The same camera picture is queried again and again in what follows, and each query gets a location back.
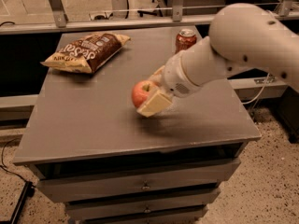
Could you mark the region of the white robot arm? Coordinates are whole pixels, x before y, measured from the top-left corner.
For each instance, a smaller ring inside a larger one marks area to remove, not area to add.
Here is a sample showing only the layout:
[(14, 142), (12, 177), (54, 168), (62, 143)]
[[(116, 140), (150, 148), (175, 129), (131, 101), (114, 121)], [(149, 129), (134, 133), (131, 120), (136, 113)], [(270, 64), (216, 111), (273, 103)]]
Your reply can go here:
[(259, 69), (299, 91), (299, 35), (269, 11), (232, 4), (218, 12), (208, 36), (172, 56), (149, 79), (156, 86), (137, 109), (145, 117), (187, 97), (207, 83)]

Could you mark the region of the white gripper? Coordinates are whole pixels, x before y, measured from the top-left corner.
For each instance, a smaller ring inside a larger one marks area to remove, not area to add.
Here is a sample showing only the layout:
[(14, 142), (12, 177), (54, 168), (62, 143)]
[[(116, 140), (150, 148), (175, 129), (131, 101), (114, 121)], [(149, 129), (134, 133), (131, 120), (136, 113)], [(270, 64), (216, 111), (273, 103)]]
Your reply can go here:
[(167, 92), (160, 88), (153, 88), (146, 101), (137, 109), (138, 114), (151, 117), (167, 109), (172, 104), (173, 95), (184, 98), (200, 90), (200, 87), (192, 83), (184, 71), (182, 65), (184, 54), (185, 51), (180, 51), (149, 77), (149, 81), (157, 86), (162, 84)]

